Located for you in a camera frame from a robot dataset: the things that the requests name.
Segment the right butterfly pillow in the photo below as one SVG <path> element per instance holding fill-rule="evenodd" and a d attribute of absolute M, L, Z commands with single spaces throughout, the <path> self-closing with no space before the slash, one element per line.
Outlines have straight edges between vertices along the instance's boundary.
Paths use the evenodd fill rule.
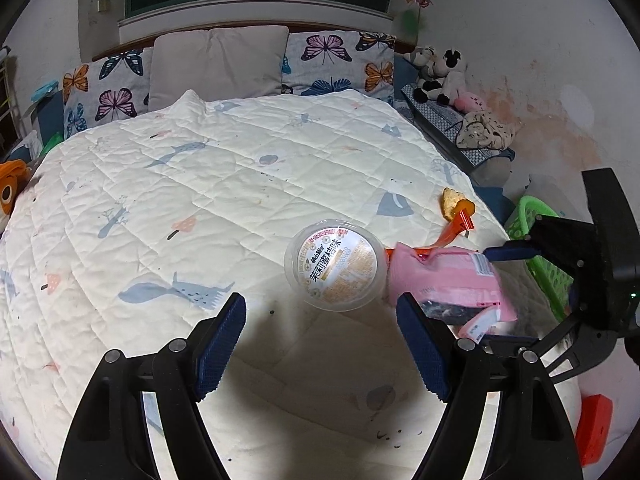
<path fill-rule="evenodd" d="M 282 61 L 281 91 L 322 96 L 348 89 L 394 102 L 396 37 L 384 32 L 293 32 Z"/>

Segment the pink plush toy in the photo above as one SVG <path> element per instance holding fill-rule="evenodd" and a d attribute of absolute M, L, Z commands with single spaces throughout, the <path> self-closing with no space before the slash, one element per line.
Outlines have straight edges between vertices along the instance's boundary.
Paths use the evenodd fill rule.
<path fill-rule="evenodd" d="M 476 94 L 469 91 L 460 91 L 457 99 L 452 102 L 452 107 L 461 114 L 469 114 L 486 110 L 486 102 Z"/>

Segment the green plastic basket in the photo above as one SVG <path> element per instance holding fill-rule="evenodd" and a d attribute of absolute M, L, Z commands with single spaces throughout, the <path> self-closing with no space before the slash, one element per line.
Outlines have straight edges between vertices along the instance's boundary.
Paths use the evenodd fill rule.
<path fill-rule="evenodd" d="M 557 217 L 558 214 L 539 198 L 530 195 L 521 197 L 506 222 L 506 232 L 510 239 L 521 240 L 526 237 L 536 219 L 541 216 Z M 568 293 L 573 279 L 541 256 L 528 260 L 526 264 L 529 273 L 548 298 L 551 312 L 559 322 L 563 321 L 570 310 Z"/>

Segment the orange plush toy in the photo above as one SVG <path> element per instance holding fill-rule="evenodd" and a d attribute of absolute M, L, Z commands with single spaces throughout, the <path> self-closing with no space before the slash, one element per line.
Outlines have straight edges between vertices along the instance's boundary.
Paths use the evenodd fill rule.
<path fill-rule="evenodd" d="M 0 165 L 1 210 L 5 216 L 11 214 L 17 195 L 24 190 L 31 176 L 32 170 L 24 160 L 9 160 Z"/>

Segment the black white cow plush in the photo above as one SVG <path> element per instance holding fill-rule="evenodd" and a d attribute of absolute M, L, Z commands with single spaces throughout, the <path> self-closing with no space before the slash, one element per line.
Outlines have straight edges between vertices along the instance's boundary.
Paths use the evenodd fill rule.
<path fill-rule="evenodd" d="M 402 56 L 418 70 L 412 98 L 417 103 L 436 101 L 453 106 L 466 90 L 466 59 L 458 49 L 449 48 L 438 53 L 434 47 L 417 47 Z"/>

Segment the clear jelly cup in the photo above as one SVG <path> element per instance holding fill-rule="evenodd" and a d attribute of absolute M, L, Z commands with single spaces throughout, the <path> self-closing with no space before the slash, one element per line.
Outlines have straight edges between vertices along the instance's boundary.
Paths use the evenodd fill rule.
<path fill-rule="evenodd" d="M 369 231 L 337 219 L 299 231 L 284 255 L 285 276 L 306 304 L 330 312 L 358 310 L 383 296 L 387 256 Z"/>

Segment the spotted beige plush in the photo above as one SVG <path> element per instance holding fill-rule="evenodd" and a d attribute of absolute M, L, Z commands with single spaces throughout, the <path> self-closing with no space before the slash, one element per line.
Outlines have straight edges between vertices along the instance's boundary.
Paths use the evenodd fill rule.
<path fill-rule="evenodd" d="M 460 150 L 504 151 L 516 136 L 514 125 L 500 122 L 490 110 L 474 110 L 463 117 L 462 126 L 456 137 Z"/>

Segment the pink snack wrapper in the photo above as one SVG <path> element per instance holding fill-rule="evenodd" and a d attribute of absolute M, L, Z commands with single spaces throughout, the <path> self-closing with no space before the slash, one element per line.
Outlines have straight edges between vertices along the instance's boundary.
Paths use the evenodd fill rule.
<path fill-rule="evenodd" d="M 416 249 L 397 244 L 388 265 L 388 302 L 396 306 L 406 292 L 426 316 L 474 342 L 499 324 L 518 319 L 489 260 L 461 247 L 433 248 L 421 256 Z"/>

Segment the red plastic stool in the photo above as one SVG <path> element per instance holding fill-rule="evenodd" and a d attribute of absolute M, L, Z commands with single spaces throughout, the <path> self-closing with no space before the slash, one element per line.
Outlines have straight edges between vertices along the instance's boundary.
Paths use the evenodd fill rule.
<path fill-rule="evenodd" d="M 603 394 L 582 397 L 575 434 L 580 466 L 597 463 L 604 451 L 613 418 L 613 401 Z"/>

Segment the butterfly pillow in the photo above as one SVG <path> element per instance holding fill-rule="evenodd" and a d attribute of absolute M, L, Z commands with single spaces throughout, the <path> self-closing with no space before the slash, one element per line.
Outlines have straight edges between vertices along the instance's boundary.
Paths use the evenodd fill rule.
<path fill-rule="evenodd" d="M 322 96 L 348 89 L 394 102 L 396 37 L 384 32 L 293 32 L 282 61 L 281 91 Z"/>
<path fill-rule="evenodd" d="M 149 110 L 152 48 L 84 63 L 62 78 L 64 139 Z"/>

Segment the left butterfly pillow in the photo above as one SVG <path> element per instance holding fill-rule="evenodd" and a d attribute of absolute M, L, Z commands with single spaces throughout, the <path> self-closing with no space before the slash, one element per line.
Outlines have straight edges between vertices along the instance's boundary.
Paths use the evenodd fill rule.
<path fill-rule="evenodd" d="M 152 48 L 84 63 L 62 78 L 64 139 L 149 110 Z"/>

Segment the beige pillow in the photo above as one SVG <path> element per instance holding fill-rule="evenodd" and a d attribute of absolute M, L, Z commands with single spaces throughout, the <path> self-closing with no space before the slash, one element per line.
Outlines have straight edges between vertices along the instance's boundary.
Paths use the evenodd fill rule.
<path fill-rule="evenodd" d="M 290 31 L 259 25 L 172 32 L 154 41 L 149 109 L 194 91 L 205 101 L 277 96 Z"/>

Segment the orange snack wrapper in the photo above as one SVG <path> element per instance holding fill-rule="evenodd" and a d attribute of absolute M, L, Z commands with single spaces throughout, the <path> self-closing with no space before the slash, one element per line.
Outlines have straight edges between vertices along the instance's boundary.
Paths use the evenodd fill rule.
<path fill-rule="evenodd" d="M 466 209 L 458 211 L 454 218 L 445 226 L 435 243 L 425 247 L 413 247 L 413 252 L 420 258 L 425 258 L 434 249 L 444 248 L 454 242 L 460 235 L 474 229 L 472 217 Z"/>

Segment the white quilted blanket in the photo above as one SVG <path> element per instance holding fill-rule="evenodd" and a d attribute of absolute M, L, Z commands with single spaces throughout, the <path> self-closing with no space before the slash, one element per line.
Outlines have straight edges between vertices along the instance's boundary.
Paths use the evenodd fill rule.
<path fill-rule="evenodd" d="M 408 479 L 444 407 L 382 301 L 319 310 L 288 243 L 347 220 L 431 244 L 470 179 L 393 107 L 348 90 L 174 105 L 77 133 L 43 159 L 1 237 L 1 420 L 52 479 L 99 360 L 186 336 L 232 292 L 247 321 L 200 404 L 235 479 Z"/>

